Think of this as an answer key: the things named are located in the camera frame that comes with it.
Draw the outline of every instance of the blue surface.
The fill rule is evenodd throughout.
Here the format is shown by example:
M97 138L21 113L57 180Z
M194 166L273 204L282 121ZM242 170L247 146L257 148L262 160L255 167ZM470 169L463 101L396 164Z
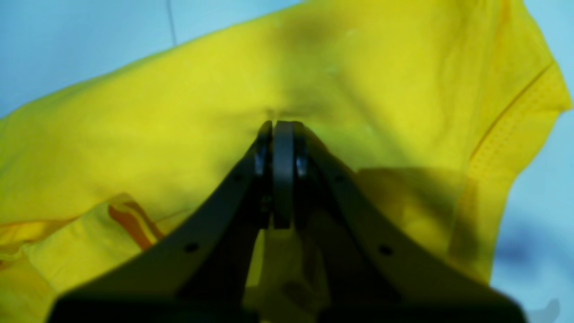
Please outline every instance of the blue surface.
M0 0L0 117L112 71L296 0ZM574 1L526 0L574 93ZM574 111L510 192L492 287L532 323L574 322Z

